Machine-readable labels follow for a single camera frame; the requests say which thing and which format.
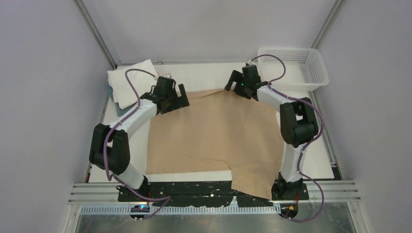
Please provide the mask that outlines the beige t shirt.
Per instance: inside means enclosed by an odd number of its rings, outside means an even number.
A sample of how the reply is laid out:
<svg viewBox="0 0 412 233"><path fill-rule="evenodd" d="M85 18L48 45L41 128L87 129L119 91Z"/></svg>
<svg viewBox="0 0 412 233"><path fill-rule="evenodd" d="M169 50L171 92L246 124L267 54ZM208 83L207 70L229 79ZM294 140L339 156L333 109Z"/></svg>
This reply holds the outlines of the beige t shirt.
<svg viewBox="0 0 412 233"><path fill-rule="evenodd" d="M225 90L188 98L188 107L151 119L146 172L230 170L232 189L270 200L284 151L277 111Z"/></svg>

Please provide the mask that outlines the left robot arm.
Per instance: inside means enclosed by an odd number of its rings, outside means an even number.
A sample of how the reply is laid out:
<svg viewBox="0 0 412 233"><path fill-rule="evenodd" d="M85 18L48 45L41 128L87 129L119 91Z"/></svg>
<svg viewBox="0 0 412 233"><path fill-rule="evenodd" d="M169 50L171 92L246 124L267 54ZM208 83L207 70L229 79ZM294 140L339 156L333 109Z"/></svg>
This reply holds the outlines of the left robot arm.
<svg viewBox="0 0 412 233"><path fill-rule="evenodd" d="M108 178L119 180L131 188L130 194L138 201L149 195L147 177L131 165L129 141L151 118L190 105L185 86L172 78L159 77L150 92L144 93L135 106L109 125L95 126L89 161L106 171Z"/></svg>

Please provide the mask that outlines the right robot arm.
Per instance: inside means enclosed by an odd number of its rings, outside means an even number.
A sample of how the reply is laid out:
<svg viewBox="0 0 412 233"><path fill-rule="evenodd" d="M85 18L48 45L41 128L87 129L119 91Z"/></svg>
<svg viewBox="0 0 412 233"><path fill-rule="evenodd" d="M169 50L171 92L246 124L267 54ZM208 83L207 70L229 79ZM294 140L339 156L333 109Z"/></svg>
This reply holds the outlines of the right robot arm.
<svg viewBox="0 0 412 233"><path fill-rule="evenodd" d="M321 133L311 100L289 97L275 90L268 81L261 80L256 65L246 65L242 71L233 70L224 89L266 103L279 112L280 132L286 148L274 191L281 199L297 199L305 187L302 168L307 148Z"/></svg>

